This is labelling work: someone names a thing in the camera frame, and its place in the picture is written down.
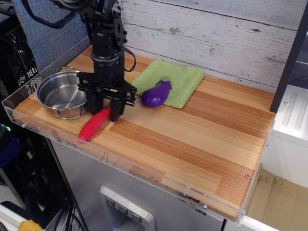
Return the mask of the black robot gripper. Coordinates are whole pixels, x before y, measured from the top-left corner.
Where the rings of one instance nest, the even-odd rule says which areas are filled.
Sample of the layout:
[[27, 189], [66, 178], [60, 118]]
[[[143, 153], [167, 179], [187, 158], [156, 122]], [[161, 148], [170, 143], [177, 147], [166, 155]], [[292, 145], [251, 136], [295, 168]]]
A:
[[94, 71], [78, 72], [78, 89], [85, 92], [92, 115], [103, 109], [104, 99], [110, 100], [111, 121], [117, 121], [125, 105], [135, 106], [137, 89], [125, 78], [124, 59], [94, 59]]

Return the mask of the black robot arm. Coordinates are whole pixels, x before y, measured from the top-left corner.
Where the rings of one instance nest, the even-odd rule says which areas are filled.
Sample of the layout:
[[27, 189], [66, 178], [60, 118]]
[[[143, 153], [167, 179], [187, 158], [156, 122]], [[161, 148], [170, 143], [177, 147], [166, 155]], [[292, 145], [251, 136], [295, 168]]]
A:
[[116, 122], [125, 106], [137, 102], [137, 89], [125, 78], [124, 45], [127, 32], [123, 27], [120, 3], [116, 0], [55, 0], [60, 8], [82, 16], [92, 45], [92, 73], [78, 72], [78, 88], [85, 92], [90, 112], [95, 115], [110, 100], [111, 121]]

